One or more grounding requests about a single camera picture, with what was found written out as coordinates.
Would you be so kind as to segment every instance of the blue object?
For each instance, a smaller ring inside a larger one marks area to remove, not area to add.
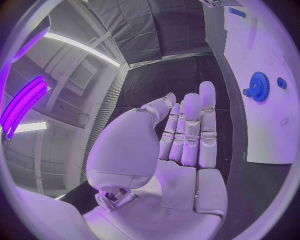
[[[238,16],[240,16],[240,17],[242,17],[242,18],[245,18],[245,17],[246,17],[246,13],[244,13],[243,11],[237,10],[237,9],[235,9],[235,8],[232,8],[232,7],[229,8],[229,12],[230,12],[231,14],[238,15]]]
[[[279,77],[277,79],[277,85],[282,89],[286,89],[288,86],[287,82],[284,79],[282,79],[281,77]]]
[[[251,92],[250,88],[246,88],[242,91],[242,94],[244,94],[246,97],[251,98]]]
[[[254,73],[251,77],[249,87],[251,97],[256,102],[263,102],[268,98],[270,92],[270,82],[264,73],[260,71]]]

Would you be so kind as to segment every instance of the air vent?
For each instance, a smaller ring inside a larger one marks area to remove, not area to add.
[[[69,80],[74,84],[82,88],[86,89],[87,85],[97,72],[97,69],[94,68],[87,60],[83,60],[73,71]]]

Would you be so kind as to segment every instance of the blue gear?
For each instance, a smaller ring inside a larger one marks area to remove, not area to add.
[[[256,102],[263,102],[268,98],[270,92],[270,82],[264,73],[260,71],[254,73],[251,77],[249,87],[251,97]]]

